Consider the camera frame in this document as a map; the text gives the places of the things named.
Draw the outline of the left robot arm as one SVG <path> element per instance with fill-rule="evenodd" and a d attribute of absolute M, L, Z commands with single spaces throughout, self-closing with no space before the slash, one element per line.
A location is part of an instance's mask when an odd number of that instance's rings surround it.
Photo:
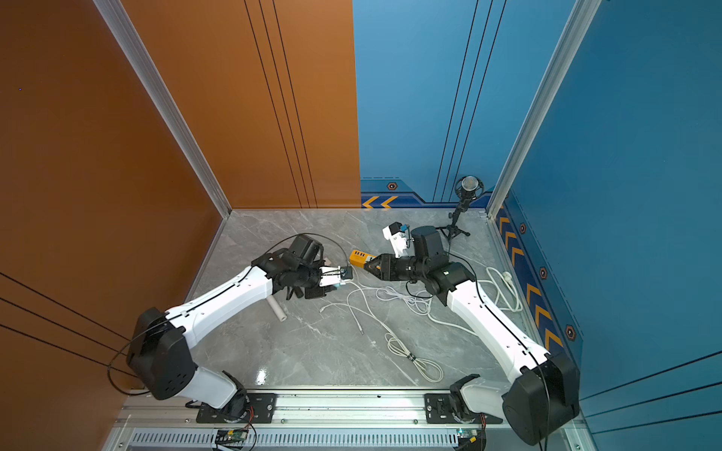
<path fill-rule="evenodd" d="M 129 343 L 126 363 L 156 400 L 185 398 L 211 408 L 223 420 L 244 419 L 244 385 L 229 372 L 196 363 L 192 349 L 217 327 L 280 291 L 316 299 L 353 278 L 351 265 L 330 266 L 323 245 L 309 234 L 254 259 L 240 274 L 199 298 L 162 312 L 143 312 Z"/>

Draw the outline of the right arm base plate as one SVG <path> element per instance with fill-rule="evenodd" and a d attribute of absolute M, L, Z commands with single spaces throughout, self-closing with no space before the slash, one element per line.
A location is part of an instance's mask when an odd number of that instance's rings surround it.
<path fill-rule="evenodd" d="M 449 393 L 427 393 L 423 396 L 426 422 L 432 425 L 487 424 L 502 425 L 504 420 L 487 413 L 463 413 Z"/>

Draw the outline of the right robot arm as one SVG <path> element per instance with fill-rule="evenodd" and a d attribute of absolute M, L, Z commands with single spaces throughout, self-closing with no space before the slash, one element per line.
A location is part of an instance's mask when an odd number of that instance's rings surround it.
<path fill-rule="evenodd" d="M 502 419 L 527 445 L 543 445 L 580 413 L 580 372 L 564 353 L 552 355 L 525 334 L 482 290 L 470 263 L 449 253 L 431 225 L 408 229 L 395 222 L 383 229 L 390 254 L 365 262 L 383 281 L 420 282 L 460 317 L 492 353 L 507 383 L 493 387 L 477 374 L 449 389 L 450 409 L 464 422 L 481 415 Z"/>

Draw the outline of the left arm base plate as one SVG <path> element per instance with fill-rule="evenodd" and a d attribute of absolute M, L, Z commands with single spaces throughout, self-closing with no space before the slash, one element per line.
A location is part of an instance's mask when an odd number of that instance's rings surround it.
<path fill-rule="evenodd" d="M 220 410 L 202 403 L 196 421 L 199 424 L 270 424 L 277 401 L 278 395 L 275 393 L 250 393 L 238 400 L 231 400 L 229 406 Z"/>

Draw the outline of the orange power strip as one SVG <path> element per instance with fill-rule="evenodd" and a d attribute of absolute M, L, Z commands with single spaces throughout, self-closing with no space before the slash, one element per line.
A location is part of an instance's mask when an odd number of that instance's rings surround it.
<path fill-rule="evenodd" d="M 351 265 L 361 269 L 372 259 L 374 259 L 373 255 L 359 250 L 353 250 L 349 256 Z"/>

